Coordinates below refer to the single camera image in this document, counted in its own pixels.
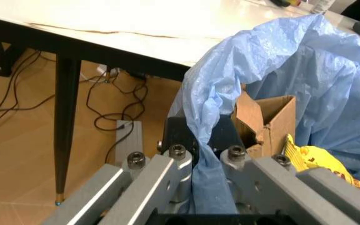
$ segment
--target cardboard box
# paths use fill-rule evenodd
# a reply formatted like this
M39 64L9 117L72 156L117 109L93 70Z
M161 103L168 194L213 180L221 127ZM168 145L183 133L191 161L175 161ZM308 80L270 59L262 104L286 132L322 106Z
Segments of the cardboard box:
M287 134L295 137L294 96L254 101L246 92L237 99L233 121L252 158L282 151Z

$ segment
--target black table frame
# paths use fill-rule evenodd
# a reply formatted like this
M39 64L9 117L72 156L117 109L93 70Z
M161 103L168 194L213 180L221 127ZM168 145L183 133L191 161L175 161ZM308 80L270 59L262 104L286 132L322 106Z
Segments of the black table frame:
M2 42L10 43L3 50ZM189 67L0 20L0 75L9 76L25 48L55 53L54 155L56 203L63 201L73 139L81 60L182 81Z

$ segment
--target white tabletop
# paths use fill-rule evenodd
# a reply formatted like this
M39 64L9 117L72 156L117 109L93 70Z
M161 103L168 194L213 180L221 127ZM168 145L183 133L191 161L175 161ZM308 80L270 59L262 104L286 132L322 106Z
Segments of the white tabletop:
M309 14L269 0L0 0L0 20L187 66L240 30ZM353 32L353 19L326 18Z

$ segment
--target black cable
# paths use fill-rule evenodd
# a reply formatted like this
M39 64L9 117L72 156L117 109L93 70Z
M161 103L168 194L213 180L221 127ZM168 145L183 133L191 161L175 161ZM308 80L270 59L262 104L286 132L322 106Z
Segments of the black cable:
M107 129L107 128L103 128L100 127L98 125L98 121L101 119L105 119L105 120L110 120L110 121L117 121L117 119L113 119L113 118L109 118L110 116L121 116L121 120L124 120L125 117L130 118L131 119L131 129L129 130L129 132L127 132L123 137L121 137L118 141L116 141L115 143L113 143L113 145L109 148L109 150L107 151L106 155L105 155L105 163L108 163L108 158L109 155L111 153L111 151L113 150L113 148L118 145L120 142L124 141L134 130L134 120L138 119L145 111L145 105L143 104L143 101L145 100L147 94L148 94L148 87L146 86L146 79L144 79L143 84L141 85L136 85L132 91L123 91L121 88L119 88L114 82L117 79L117 77L119 75L116 75L113 80L112 80L112 84L123 94L129 94L129 93L133 93L133 96L137 99L137 101L128 104L123 110L122 112L113 112L113 113L107 113L107 114L102 114L100 113L98 110L94 109L93 107L90 106L90 96L91 96L91 92L92 90L99 84L98 81L103 77L103 75L106 73L106 71L101 74L99 76L99 78L97 79L97 81L90 87L89 91L88 91L88 95L87 95L87 100L86 100L86 106L92 110L93 112L95 112L96 114L98 114L98 117L96 117L94 119L94 126L102 131L117 131L120 129L124 129L126 125L128 124L123 124L119 127L115 127L115 128L111 128L111 129ZM145 89L145 93L142 97L138 97L137 96L137 91L141 90L141 89ZM130 115L126 114L126 110L129 109L130 107L140 104L142 106L142 110L135 116L135 117L131 117Z
M27 60L29 60L32 56L36 55L37 51L35 51L34 53L32 53L31 55L29 55L28 57L26 57L17 67L16 69L13 71L12 76L10 77L8 86L7 86L7 90L5 92L4 97L2 98L1 102L0 102L0 107L3 105L3 103L5 102L6 98L8 97L8 93L10 90L10 86L12 84L13 79L15 78L15 75L17 73L17 71L20 69L20 67L22 67L23 63L25 63Z
M43 58L46 61L56 62L56 60L49 59L48 57L45 57L43 55L40 55L41 58Z
M27 64L26 66L23 67L23 69L21 69L21 70L19 71L20 67L22 67L22 65L23 65L27 60L29 60L32 56L34 56L34 55L37 54L37 53L38 53L38 56L37 56L31 63ZM8 96L8 93L9 93L9 90L10 90L10 85L12 84L12 81L14 81L14 91L16 91L16 81L17 81L17 78L18 78L19 74L20 74L21 72L23 72L26 68L28 68L28 66L30 66L31 64L33 64L33 63L39 58L40 54L41 54L41 52L37 52L37 51L34 52L33 54L31 54L30 56L28 56L27 58L25 58L25 59L18 65L18 67L14 70L14 72L13 72L13 74L12 74L12 77L11 77L10 80L9 80L9 84L8 84L8 88L7 88L7 91L6 91L6 93L5 93L5 96L3 97L3 99L2 99L2 101L1 101L1 103L0 103L0 107L3 105L3 103L5 102L5 100L6 100L7 96ZM15 108L16 105L18 105L18 99L17 99L17 95L15 94L15 104L14 104L12 107L8 108L8 109L0 116L0 119L1 119L3 116L5 116L11 109Z
M31 61L29 64L27 64L26 66L24 66L20 71L19 69L22 67L22 65L28 61L32 56L34 55L37 55L37 57ZM18 67L14 70L14 72L12 73L12 76L9 80L9 84L8 84L8 88L7 88L7 91L5 93L5 96L4 98L2 99L1 103L0 103L0 107L3 105L3 103L6 101L7 99L7 96L8 96L8 93L9 93L9 90L10 90L10 86L12 84L12 81L13 81L13 90L14 90L14 97L15 97L15 104L10 107L10 108L5 108L5 109L0 109L0 112L3 112L3 114L0 115L0 119L2 119L2 117L4 117L9 111L25 111L25 110L32 110L32 109L35 109L39 106L41 106L42 104L44 104L45 102L47 102L48 100L52 99L55 97L55 94L47 97L46 99L44 99L43 101L41 101L40 103L38 103L37 105L34 105L32 107L28 107L28 108L16 108L16 106L19 105L19 99L18 99L18 96L17 96L17 78L19 77L19 75L24 71L26 70L30 65L32 65L35 61L38 60L38 58L40 58L41 56L41 52L40 51L35 51L34 53L32 53L29 57L25 58L19 65ZM94 78L97 78L98 76L94 76L92 78L89 78L89 79L86 79L86 80L82 80L80 81L79 83L83 83L83 82L86 82L86 81L89 81L89 80L92 80Z

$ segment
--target bottle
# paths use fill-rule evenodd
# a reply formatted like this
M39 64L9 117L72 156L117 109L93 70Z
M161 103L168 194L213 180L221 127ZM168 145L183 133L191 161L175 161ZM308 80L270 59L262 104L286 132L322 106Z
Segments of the bottle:
M319 0L311 9L311 13L325 13L336 0Z

